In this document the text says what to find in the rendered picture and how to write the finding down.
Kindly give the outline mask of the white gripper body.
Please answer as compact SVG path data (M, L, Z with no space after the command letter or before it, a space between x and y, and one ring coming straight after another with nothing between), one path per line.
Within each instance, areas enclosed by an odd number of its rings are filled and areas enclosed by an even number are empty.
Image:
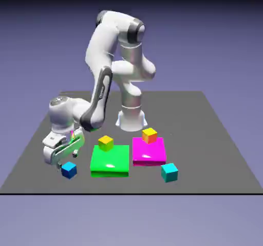
M64 134L50 132L44 139L44 161L55 165L60 160L69 156L74 150L79 150L85 143L82 127L71 130Z

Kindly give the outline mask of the small blue cube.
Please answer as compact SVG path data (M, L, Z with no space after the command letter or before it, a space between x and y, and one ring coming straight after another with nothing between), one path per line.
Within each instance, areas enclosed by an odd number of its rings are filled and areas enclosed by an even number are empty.
M77 174L77 166L72 162L67 162L61 167L62 176L71 179Z

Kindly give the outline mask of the small yellow cube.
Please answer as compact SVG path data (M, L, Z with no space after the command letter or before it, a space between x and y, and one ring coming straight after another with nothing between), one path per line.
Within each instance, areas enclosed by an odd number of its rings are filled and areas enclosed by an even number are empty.
M114 147L114 139L104 135L98 139L98 146L102 151L107 152Z

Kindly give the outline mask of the small orange cube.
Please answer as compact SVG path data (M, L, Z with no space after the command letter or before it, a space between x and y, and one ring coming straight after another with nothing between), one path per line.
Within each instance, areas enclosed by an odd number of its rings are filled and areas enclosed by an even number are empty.
M157 140L157 131L153 128L142 130L142 140L147 144L152 144Z

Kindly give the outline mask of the small cyan cube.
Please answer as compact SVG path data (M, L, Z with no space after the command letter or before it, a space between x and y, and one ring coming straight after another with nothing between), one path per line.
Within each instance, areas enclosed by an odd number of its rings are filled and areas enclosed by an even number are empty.
M174 163L161 165L161 176L166 183L178 180L178 168Z

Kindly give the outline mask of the large green box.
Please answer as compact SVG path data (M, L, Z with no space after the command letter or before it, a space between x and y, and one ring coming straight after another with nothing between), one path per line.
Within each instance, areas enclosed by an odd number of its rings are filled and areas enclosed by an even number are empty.
M95 178L128 177L129 145L114 145L109 151L103 151L95 145L90 161L90 175Z

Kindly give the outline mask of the large magenta box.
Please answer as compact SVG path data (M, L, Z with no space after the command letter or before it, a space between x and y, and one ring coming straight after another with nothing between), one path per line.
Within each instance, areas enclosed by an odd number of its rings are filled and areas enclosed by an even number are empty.
M142 138L133 138L133 166L160 166L166 163L163 137L147 144Z

